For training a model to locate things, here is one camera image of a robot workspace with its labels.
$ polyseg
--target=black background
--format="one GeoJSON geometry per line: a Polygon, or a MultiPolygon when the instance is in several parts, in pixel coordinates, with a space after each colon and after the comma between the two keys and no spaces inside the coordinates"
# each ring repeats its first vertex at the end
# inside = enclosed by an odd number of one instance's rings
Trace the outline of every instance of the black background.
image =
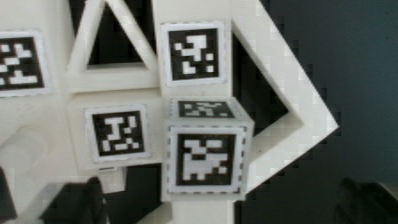
{"type": "MultiPolygon", "coordinates": [[[[328,224],[340,179],[398,178],[398,1],[262,0],[262,5],[340,128],[235,203],[235,223],[328,224]]],[[[150,18],[139,16],[150,37],[150,18]]],[[[93,62],[113,61],[108,51],[93,53],[93,62]]],[[[234,95],[257,132],[285,110],[250,59],[234,56],[234,95]]],[[[127,191],[106,196],[111,223],[131,223],[154,209],[157,174],[157,166],[129,168],[127,191]]]]}

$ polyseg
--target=black object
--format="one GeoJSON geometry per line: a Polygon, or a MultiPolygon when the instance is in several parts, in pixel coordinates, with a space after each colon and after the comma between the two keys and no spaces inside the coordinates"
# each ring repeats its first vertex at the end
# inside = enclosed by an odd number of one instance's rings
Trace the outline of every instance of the black object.
{"type": "Polygon", "coordinates": [[[65,184],[40,219],[45,224],[106,224],[97,178],[86,184],[65,184]]]}
{"type": "Polygon", "coordinates": [[[0,71],[0,91],[44,87],[33,37],[0,39],[0,66],[4,66],[0,71]],[[17,73],[35,80],[12,80],[17,73]]]}
{"type": "Polygon", "coordinates": [[[398,200],[381,184],[342,180],[333,223],[398,224],[398,200]]]}
{"type": "Polygon", "coordinates": [[[125,191],[104,194],[111,224],[136,223],[161,205],[159,164],[127,167],[125,191]]]}
{"type": "Polygon", "coordinates": [[[8,192],[8,184],[0,167],[0,223],[15,218],[15,208],[8,192]]]}

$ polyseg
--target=dark gap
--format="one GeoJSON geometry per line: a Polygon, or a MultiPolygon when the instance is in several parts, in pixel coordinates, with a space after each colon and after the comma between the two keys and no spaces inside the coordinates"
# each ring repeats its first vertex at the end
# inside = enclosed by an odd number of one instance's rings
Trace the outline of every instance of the dark gap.
{"type": "MultiPolygon", "coordinates": [[[[155,51],[150,1],[125,0],[125,4],[134,15],[134,20],[145,34],[152,50],[155,51]]],[[[81,0],[68,0],[74,33],[77,31],[83,6],[84,2],[81,0]]],[[[129,43],[113,12],[106,5],[102,10],[88,65],[131,62],[141,62],[141,59],[129,43]]]]}
{"type": "Polygon", "coordinates": [[[86,183],[67,183],[40,215],[45,224],[106,223],[106,210],[102,204],[102,191],[97,178],[86,183]]]}
{"type": "Polygon", "coordinates": [[[159,164],[127,167],[125,191],[104,194],[109,223],[136,223],[161,205],[159,175],[159,164]]]}
{"type": "Polygon", "coordinates": [[[232,37],[232,95],[255,122],[255,135],[283,116],[287,109],[235,37],[232,37]]]}
{"type": "Polygon", "coordinates": [[[15,218],[13,201],[10,197],[6,178],[0,167],[0,223],[15,218]]]}

